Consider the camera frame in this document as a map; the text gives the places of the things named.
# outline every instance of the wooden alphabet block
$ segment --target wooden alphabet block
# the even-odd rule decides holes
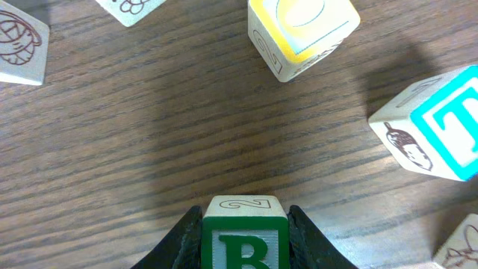
[[[202,268],[289,268],[288,229],[275,197],[215,197],[203,219]]]
[[[407,170],[467,181],[478,173],[478,66],[414,83],[368,121]]]
[[[280,82],[332,53],[360,24],[349,0],[249,0],[249,38]]]
[[[139,22],[166,0],[96,0],[124,26]]]
[[[478,215],[468,215],[433,261],[444,269],[478,269]]]
[[[0,0],[0,81],[41,85],[49,27]]]

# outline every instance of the wooden table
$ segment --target wooden table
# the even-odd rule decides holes
[[[45,84],[0,83],[0,268],[129,268],[218,194],[300,205],[360,268],[426,263],[478,180],[401,168],[367,116],[478,59],[470,0],[354,0],[362,24],[294,81],[245,0],[169,0],[125,28],[94,0],[10,0],[52,28]]]

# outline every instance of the acorn illustration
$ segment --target acorn illustration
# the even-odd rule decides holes
[[[392,145],[398,148],[405,157],[416,164],[418,167],[431,171],[433,168],[432,160],[418,146],[417,141],[407,132],[393,129],[390,123],[385,123],[388,129],[387,139]]]
[[[125,0],[121,4],[121,11],[124,13],[131,13],[133,15],[138,14],[144,8],[144,3],[148,2],[149,0]]]
[[[30,61],[35,47],[42,45],[38,32],[19,16],[0,10],[0,57],[13,65]]]

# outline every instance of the white block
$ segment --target white block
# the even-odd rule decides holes
[[[280,82],[332,53],[360,24],[349,0],[249,0],[249,38]]]
[[[478,268],[478,215],[468,215],[433,261],[444,269]]]
[[[407,170],[467,181],[478,173],[478,66],[414,83],[368,121]]]
[[[0,0],[0,81],[41,85],[49,27]]]
[[[166,0],[96,0],[124,26],[139,22]]]
[[[272,196],[218,196],[203,219],[202,268],[289,268],[288,219]]]

